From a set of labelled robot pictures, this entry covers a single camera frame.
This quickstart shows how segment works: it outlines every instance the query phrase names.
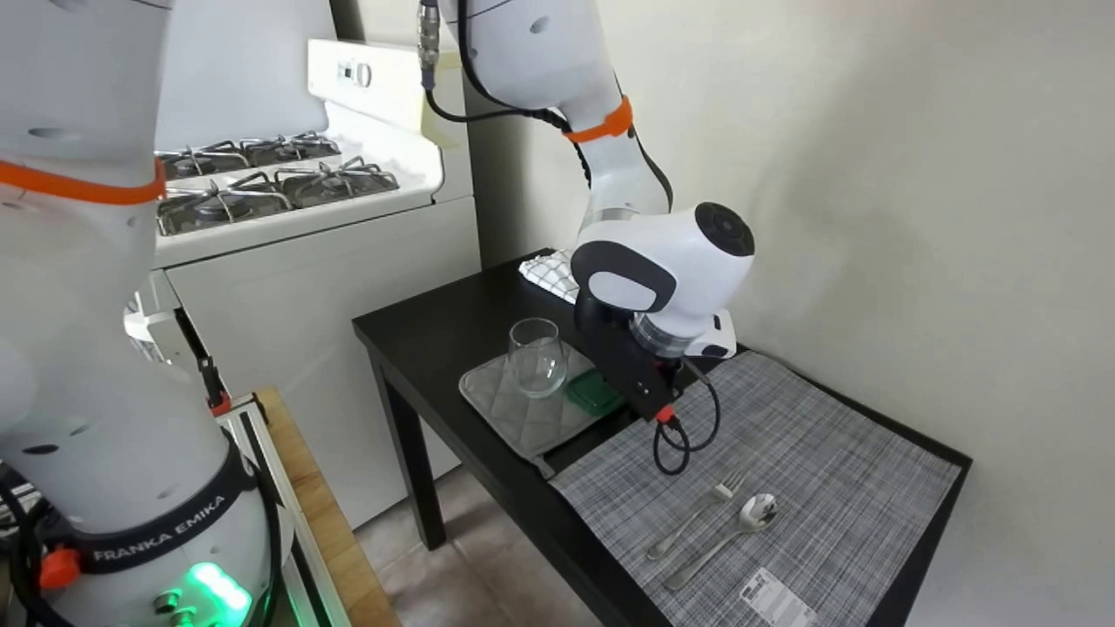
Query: stove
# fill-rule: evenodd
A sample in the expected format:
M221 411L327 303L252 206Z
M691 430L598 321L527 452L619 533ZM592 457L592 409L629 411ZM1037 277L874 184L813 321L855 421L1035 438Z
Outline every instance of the stove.
M157 162L171 180L171 195L157 209L160 238L402 188L391 170L367 165L367 156L341 162L339 143L322 134L211 143L204 150L160 155Z

